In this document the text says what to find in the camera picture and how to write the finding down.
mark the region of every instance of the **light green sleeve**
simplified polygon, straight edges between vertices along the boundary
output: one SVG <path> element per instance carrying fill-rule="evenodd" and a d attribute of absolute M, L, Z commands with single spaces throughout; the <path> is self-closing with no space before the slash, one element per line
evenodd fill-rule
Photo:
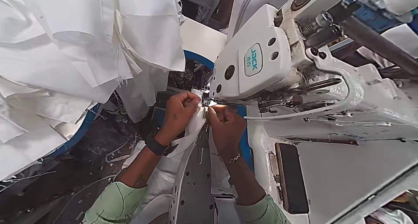
<path fill-rule="evenodd" d="M 253 205 L 235 204 L 235 209 L 244 223 L 291 224 L 270 195 L 265 195 L 262 200 Z"/>
<path fill-rule="evenodd" d="M 132 188 L 122 182 L 106 187 L 82 221 L 83 224 L 128 224 L 147 187 Z"/>

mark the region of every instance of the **chain bracelet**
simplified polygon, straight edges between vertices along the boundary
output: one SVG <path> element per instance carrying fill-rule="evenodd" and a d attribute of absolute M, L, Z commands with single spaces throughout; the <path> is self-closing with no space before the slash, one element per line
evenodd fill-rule
<path fill-rule="evenodd" d="M 238 155 L 237 155 L 237 156 L 233 157 L 233 158 L 232 158 L 232 159 L 230 159 L 229 161 L 224 161 L 224 160 L 221 158 L 221 156 L 220 156 L 219 154 L 215 154 L 215 153 L 211 153 L 211 154 L 214 154 L 214 155 L 216 155 L 217 157 L 219 157 L 219 159 L 221 160 L 221 162 L 222 162 L 222 163 L 224 163 L 224 164 L 233 163 L 233 162 L 237 161 L 237 160 L 241 157 L 241 153 L 240 153 L 240 152 L 238 152 Z"/>

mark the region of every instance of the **hole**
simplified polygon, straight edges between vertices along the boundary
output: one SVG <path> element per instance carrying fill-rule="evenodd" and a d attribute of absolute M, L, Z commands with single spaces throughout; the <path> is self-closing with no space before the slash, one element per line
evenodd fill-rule
<path fill-rule="evenodd" d="M 234 65 L 228 66 L 227 70 L 225 71 L 225 79 L 229 80 L 230 78 L 232 78 L 232 76 L 234 75 L 234 71 L 235 71 Z"/>
<path fill-rule="evenodd" d="M 216 87 L 216 93 L 219 93 L 222 89 L 222 84 L 219 84 L 218 87 Z"/>
<path fill-rule="evenodd" d="M 268 46 L 271 46 L 271 45 L 273 45 L 274 44 L 274 42 L 276 42 L 276 38 L 271 38 L 269 41 L 268 41 Z"/>
<path fill-rule="evenodd" d="M 272 54 L 271 54 L 271 56 L 270 56 L 270 60 L 275 60 L 277 57 L 279 56 L 279 52 L 278 51 L 275 51 L 275 52 L 273 52 Z"/>

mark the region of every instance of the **worker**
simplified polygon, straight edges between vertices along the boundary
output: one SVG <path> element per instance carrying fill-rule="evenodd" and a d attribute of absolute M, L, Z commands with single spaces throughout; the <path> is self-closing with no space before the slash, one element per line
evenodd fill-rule
<path fill-rule="evenodd" d="M 170 97 L 164 123 L 154 135 L 155 141 L 170 146 L 175 137 L 185 130 L 200 101 L 196 94 L 188 91 Z M 209 107 L 208 120 L 219 156 L 238 194 L 235 209 L 241 220 L 254 224 L 290 224 L 239 156 L 238 145 L 247 125 L 245 120 L 226 105 Z M 87 210 L 82 223 L 128 224 L 146 193 L 147 181 L 160 158 L 145 146 L 130 166 L 107 186 Z"/>

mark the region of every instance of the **black watch strap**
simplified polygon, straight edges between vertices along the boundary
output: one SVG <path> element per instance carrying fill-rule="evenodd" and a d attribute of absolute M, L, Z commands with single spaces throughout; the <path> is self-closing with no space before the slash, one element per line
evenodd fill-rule
<path fill-rule="evenodd" d="M 152 151 L 154 154 L 158 156 L 167 156 L 171 152 L 173 152 L 177 146 L 163 146 L 160 143 L 158 143 L 157 140 L 155 140 L 154 136 L 157 134 L 157 132 L 150 133 L 147 138 L 145 139 L 145 145 Z"/>

